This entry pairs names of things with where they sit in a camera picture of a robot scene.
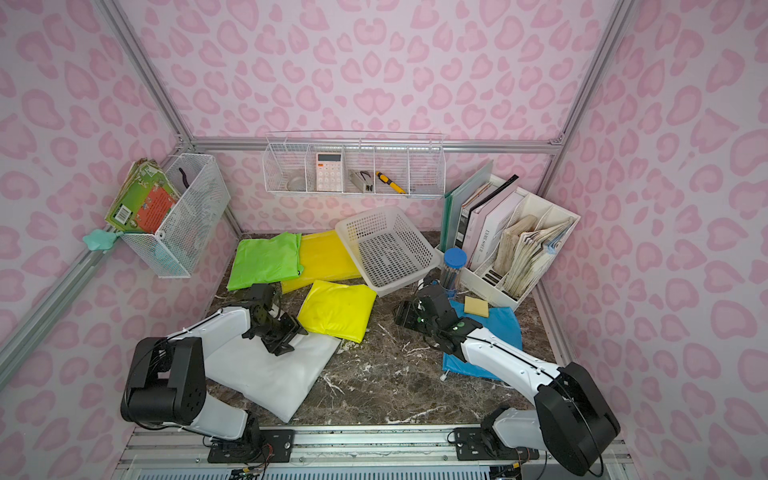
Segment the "white raincoat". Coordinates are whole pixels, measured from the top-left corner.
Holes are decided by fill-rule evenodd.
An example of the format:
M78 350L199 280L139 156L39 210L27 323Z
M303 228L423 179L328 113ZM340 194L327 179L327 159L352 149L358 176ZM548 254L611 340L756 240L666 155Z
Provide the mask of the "white raincoat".
M259 338L237 337L207 356L205 370L209 379L288 422L339 344L338 338L310 333L293 339L293 351L275 356Z

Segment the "bright yellow raincoat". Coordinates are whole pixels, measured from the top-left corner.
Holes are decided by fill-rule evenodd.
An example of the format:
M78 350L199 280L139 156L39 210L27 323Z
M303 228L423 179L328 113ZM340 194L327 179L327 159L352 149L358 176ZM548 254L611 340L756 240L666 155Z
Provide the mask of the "bright yellow raincoat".
M361 343L377 294L366 285L313 283L298 321L311 333Z

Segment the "white plastic basket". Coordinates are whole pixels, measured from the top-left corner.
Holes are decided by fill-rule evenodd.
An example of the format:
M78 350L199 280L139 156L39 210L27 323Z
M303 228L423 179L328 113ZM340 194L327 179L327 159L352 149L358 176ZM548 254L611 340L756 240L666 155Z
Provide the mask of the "white plastic basket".
M379 297L422 279L441 263L434 247L398 207L364 211L338 222L335 232Z

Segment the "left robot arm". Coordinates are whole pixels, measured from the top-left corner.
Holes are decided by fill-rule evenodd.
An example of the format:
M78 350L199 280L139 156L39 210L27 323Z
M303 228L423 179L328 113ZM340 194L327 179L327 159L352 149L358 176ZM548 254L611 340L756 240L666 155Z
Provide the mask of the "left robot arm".
M267 444L257 420L207 393L205 359L235 338L261 339L277 357L307 331L282 308L270 284L243 291L238 301L166 337L138 342L130 363L120 414L147 430L180 427L211 439L210 451L229 458L256 455Z

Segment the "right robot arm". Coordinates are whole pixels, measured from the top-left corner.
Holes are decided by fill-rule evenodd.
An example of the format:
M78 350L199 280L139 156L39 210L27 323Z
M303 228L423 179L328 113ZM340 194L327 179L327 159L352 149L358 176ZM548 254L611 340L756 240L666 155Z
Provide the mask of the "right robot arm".
M561 367L503 341L480 322L460 317L438 284L425 285L394 309L397 325L415 331L429 344L458 360L478 366L523 395L533 411L501 407L484 419L483 448L497 456L527 447L544 450L570 473L584 476L621 428L582 365Z

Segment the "green folded raincoat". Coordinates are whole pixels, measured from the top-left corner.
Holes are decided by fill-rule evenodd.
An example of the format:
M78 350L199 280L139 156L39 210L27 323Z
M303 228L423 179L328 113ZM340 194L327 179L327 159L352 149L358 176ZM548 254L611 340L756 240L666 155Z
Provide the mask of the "green folded raincoat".
M245 239L237 247L227 284L228 291L298 278L302 236L289 232L270 239Z

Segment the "blue folded raincoat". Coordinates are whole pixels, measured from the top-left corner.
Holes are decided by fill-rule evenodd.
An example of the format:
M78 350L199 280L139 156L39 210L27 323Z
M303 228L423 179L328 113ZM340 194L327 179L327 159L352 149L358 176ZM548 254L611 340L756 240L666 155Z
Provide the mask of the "blue folded raincoat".
M488 317L481 317L474 314L469 314L464 311L464 304L456 300L450 301L451 306L455 310L458 317L469 317L477 322L481 323L484 328L487 328L491 333L496 335L502 341L518 348L522 349L522 332L518 323L517 317L512 309L508 307L503 308L489 308ZM457 359L452 355L443 355L442 370L444 375L448 372L468 377L477 377L488 380L496 380L499 378L487 370L471 365Z

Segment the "golden yellow folded raincoat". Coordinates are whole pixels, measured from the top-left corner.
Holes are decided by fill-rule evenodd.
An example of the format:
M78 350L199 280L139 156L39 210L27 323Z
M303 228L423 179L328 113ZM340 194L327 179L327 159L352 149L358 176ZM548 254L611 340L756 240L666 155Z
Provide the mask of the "golden yellow folded raincoat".
M283 293L311 285L316 280L332 282L362 277L334 230L303 235L299 261L303 272L296 279L281 282Z

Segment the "yellow sticky note pad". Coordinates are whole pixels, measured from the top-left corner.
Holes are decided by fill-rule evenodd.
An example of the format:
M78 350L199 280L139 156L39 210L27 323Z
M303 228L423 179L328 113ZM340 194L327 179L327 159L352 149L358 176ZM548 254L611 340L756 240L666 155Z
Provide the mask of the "yellow sticky note pad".
M490 307L487 301L479 298L466 296L464 298L464 313L482 318L488 318Z

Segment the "blue lidded pen tube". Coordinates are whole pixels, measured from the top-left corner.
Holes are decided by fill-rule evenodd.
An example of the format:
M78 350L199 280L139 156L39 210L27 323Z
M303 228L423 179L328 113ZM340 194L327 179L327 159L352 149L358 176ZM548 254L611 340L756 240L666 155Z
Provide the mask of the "blue lidded pen tube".
M450 248L443 255L439 284L449 298L453 298L458 291L460 274L466 263L467 254L461 248Z

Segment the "white file organizer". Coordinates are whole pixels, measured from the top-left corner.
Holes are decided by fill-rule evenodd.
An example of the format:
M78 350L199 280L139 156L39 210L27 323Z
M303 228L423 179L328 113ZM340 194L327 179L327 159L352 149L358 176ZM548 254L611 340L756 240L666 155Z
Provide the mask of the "white file organizer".
M470 269L465 250L470 215L509 184L517 186L525 198L504 226L492 253ZM517 308L552 266L580 220L579 215L522 188L518 176L504 180L491 174L462 205L453 247L467 254L467 263L458 290L472 292L494 306Z

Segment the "pink binder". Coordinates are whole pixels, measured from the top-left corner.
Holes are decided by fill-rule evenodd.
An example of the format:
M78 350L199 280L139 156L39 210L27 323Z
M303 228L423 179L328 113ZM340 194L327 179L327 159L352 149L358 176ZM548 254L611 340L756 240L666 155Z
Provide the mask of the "pink binder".
M492 253L501 231L524 198L517 186L509 184L472 211L465 243L470 269L477 268Z

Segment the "green folder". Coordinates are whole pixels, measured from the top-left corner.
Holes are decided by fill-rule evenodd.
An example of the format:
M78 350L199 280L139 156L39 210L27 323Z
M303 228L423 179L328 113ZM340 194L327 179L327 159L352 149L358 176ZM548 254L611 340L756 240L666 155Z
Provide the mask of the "green folder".
M454 246L464 202L491 177L494 161L487 160L461 185L445 195L439 250L445 252Z

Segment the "yellow utility knife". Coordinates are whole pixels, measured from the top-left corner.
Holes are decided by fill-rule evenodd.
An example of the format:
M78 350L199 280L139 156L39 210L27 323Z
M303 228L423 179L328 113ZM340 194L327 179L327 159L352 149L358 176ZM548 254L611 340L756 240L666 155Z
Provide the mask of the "yellow utility knife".
M376 177L385 185L389 186L395 193L397 194L406 194L406 190L403 189L400 185L398 185L394 180L392 180L389 176L385 175L384 173L377 171Z

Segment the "silver stapler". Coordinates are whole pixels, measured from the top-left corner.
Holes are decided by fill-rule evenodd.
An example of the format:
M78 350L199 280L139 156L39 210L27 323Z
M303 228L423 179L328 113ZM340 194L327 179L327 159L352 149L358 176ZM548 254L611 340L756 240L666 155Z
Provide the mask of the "silver stapler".
M352 185L361 193L373 193L375 191L374 176L370 171L350 170L348 176Z

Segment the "pink calculator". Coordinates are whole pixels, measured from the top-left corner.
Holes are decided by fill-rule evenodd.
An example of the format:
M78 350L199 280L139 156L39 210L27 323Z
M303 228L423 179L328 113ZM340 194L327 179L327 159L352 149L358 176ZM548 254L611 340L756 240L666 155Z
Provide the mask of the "pink calculator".
M320 192L343 191L341 153L320 152L316 154L316 190Z

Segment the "green and red booklet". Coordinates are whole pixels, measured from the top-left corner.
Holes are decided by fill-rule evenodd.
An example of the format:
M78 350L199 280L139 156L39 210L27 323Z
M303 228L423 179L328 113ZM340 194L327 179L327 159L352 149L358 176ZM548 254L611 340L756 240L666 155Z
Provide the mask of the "green and red booklet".
M180 195L155 160L135 162L105 221L125 233L154 234Z

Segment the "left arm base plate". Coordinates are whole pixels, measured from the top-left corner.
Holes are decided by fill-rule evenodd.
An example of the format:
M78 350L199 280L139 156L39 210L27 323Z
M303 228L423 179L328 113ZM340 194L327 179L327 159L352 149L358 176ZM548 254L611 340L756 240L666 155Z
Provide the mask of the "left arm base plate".
M247 432L238 440L214 438L209 448L209 464L288 463L292 454L296 431L267 429L253 434Z

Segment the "white mesh wall basket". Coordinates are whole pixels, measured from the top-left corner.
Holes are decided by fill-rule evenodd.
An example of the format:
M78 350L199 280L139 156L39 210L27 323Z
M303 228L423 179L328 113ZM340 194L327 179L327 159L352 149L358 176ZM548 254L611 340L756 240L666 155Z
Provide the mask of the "white mesh wall basket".
M189 278L230 201L215 158L179 155L166 177L180 193L153 233L126 233L122 240L160 278Z

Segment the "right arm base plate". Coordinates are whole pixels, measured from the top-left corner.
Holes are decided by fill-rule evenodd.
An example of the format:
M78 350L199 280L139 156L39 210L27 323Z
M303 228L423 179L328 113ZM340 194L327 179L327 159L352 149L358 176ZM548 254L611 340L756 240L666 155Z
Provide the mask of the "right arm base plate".
M455 447L459 461L521 461L538 460L540 454L527 447L507 447L491 429L482 427L457 427L446 436Z

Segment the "mint green wall hook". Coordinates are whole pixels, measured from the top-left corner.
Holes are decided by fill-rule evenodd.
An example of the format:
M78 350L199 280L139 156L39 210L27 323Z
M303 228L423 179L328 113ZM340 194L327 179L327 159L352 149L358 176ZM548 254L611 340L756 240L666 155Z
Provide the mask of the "mint green wall hook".
M82 240L91 252L109 251L115 246L117 240L123 235L121 231L106 231L95 229L86 234Z

